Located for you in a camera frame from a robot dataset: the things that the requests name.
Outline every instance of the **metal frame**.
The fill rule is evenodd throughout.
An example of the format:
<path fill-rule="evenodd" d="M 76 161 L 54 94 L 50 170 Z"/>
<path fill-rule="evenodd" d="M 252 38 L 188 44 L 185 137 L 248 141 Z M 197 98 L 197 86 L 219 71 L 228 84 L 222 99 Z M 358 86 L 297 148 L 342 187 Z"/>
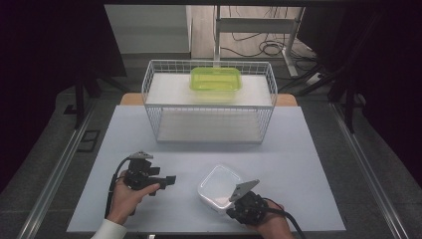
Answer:
<path fill-rule="evenodd" d="M 394 208 L 393 203 L 382 188 L 382 185 L 376 177 L 368 158 L 366 157 L 363 149 L 360 147 L 359 141 L 353 133 L 350 133 L 350 131 L 347 129 L 346 123 L 342 120 L 344 115 L 342 113 L 341 107 L 338 104 L 333 103 L 330 103 L 329 106 L 331 107 L 335 118 L 337 119 L 340 129 L 348 145 L 350 146 L 354 157 L 356 158 L 357 164 L 362 171 L 363 177 L 366 179 L 367 185 L 371 190 L 373 197 L 378 204 L 388 227 L 391 230 L 392 235 L 397 239 L 409 238 L 409 235 L 407 234 L 403 223 L 401 222 L 401 219 L 396 209 Z"/>
<path fill-rule="evenodd" d="M 220 60 L 220 33 L 280 33 L 290 34 L 286 47 L 283 48 L 285 59 L 291 77 L 296 77 L 298 71 L 291 58 L 292 46 L 298 33 L 304 7 L 301 7 L 295 19 L 258 19 L 258 18 L 221 18 L 220 6 L 217 6 L 215 19 L 214 61 Z"/>
<path fill-rule="evenodd" d="M 90 100 L 87 106 L 87 114 L 82 121 L 80 127 L 75 129 L 65 151 L 53 169 L 47 183 L 45 184 L 40 196 L 37 199 L 34 207 L 32 208 L 27 220 L 22 226 L 21 231 L 17 238 L 35 238 L 38 229 L 43 222 L 43 219 L 53 201 L 54 196 L 65 176 L 66 170 L 72 161 L 72 158 L 77 150 L 78 144 L 81 141 L 84 132 L 90 122 L 91 116 L 95 108 L 97 100 Z"/>

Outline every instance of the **green plastic container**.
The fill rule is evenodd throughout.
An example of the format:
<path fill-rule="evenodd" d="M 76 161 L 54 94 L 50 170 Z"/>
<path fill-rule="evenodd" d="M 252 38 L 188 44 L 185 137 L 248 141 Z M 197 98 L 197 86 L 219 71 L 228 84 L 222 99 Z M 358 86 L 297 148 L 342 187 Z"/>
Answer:
<path fill-rule="evenodd" d="M 190 89 L 194 91 L 235 92 L 242 88 L 236 68 L 194 68 L 190 72 Z"/>

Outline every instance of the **wrist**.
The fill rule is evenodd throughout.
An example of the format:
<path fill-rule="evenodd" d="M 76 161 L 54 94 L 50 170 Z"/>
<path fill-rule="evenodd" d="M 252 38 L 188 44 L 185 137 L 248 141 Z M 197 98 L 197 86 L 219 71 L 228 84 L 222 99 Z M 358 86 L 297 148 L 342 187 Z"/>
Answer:
<path fill-rule="evenodd" d="M 116 224 L 123 225 L 127 220 L 127 216 L 122 216 L 119 213 L 111 212 L 106 219 Z"/>

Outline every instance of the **white board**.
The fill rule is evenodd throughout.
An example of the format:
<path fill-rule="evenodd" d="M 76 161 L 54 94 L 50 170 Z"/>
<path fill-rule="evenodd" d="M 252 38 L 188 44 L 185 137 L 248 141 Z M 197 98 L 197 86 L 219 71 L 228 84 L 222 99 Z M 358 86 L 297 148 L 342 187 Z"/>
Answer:
<path fill-rule="evenodd" d="M 143 199 L 124 225 L 129 232 L 254 233 L 201 201 L 197 186 L 218 163 L 233 168 L 245 181 L 260 179 L 253 191 L 285 205 L 304 231 L 344 230 L 301 108 L 275 108 L 262 144 L 222 144 L 157 143 L 144 107 L 119 106 L 68 232 L 98 230 L 111 176 L 124 158 L 140 150 L 154 156 L 152 165 L 161 167 L 160 176 L 177 179 Z"/>

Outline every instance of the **white plastic container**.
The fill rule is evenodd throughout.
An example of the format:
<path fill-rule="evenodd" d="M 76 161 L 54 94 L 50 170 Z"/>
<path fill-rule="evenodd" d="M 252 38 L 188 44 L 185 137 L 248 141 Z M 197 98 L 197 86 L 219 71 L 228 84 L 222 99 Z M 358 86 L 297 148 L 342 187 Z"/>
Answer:
<path fill-rule="evenodd" d="M 236 184 L 242 182 L 238 173 L 226 165 L 218 164 L 201 181 L 198 193 L 206 205 L 219 214 L 224 214 L 232 206 L 229 198 L 232 196 Z"/>

